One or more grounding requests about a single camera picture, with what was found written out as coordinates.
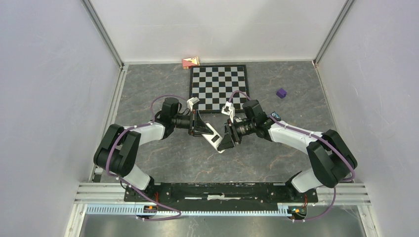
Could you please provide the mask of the red white remote control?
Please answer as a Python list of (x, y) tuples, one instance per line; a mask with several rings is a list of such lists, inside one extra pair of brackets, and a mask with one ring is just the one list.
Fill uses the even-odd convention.
[(209, 142), (209, 144), (218, 152), (223, 153), (224, 150), (218, 150), (218, 146), (220, 145), (222, 141), (222, 137), (220, 134), (209, 124), (206, 123), (206, 126), (210, 129), (212, 134), (203, 134), (202, 136)]

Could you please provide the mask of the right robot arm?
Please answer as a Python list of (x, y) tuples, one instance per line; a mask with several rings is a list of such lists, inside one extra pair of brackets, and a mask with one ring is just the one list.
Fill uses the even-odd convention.
[(246, 117), (240, 118), (235, 115), (231, 102), (222, 107), (221, 112), (229, 119), (217, 149), (233, 148), (244, 136), (256, 134), (259, 138), (285, 144), (308, 155), (310, 169), (287, 181), (285, 194), (289, 200), (299, 201), (306, 191), (313, 188), (334, 188), (340, 182), (354, 180), (357, 160), (337, 131), (315, 132), (290, 125), (276, 113), (264, 112), (257, 100), (248, 100), (243, 109)]

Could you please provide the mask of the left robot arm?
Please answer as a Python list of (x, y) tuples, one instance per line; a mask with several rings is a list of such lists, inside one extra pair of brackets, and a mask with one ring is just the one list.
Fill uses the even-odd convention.
[(137, 188), (139, 198), (150, 201), (155, 196), (154, 180), (135, 164), (138, 149), (143, 144), (168, 138), (176, 128), (186, 129), (191, 136), (215, 135), (214, 129), (201, 119), (199, 101), (196, 97), (188, 99), (182, 113), (178, 97), (167, 97), (161, 110), (146, 124), (110, 125), (93, 156), (94, 164), (108, 175), (127, 181)]

